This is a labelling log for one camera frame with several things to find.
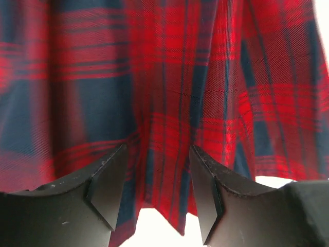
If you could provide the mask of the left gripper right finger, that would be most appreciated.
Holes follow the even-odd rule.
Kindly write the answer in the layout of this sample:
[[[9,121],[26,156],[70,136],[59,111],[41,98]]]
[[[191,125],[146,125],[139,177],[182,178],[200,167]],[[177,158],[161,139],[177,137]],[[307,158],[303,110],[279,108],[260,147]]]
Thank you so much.
[[[328,181],[271,188],[230,170],[198,146],[190,167],[206,246],[328,246]]]

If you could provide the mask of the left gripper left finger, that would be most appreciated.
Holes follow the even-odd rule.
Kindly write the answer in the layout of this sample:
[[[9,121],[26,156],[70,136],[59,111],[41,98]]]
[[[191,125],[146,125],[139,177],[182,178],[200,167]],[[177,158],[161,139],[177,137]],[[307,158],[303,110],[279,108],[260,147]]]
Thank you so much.
[[[108,246],[126,169],[121,145],[35,190],[1,193],[1,246]]]

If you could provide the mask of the red navy plaid skirt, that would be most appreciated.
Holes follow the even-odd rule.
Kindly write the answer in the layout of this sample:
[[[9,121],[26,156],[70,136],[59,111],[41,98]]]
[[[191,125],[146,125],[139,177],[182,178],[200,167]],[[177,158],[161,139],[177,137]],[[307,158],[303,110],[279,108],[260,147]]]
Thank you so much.
[[[127,143],[118,229],[181,234],[189,149],[254,179],[328,178],[328,74],[312,1],[1,1],[1,191]]]

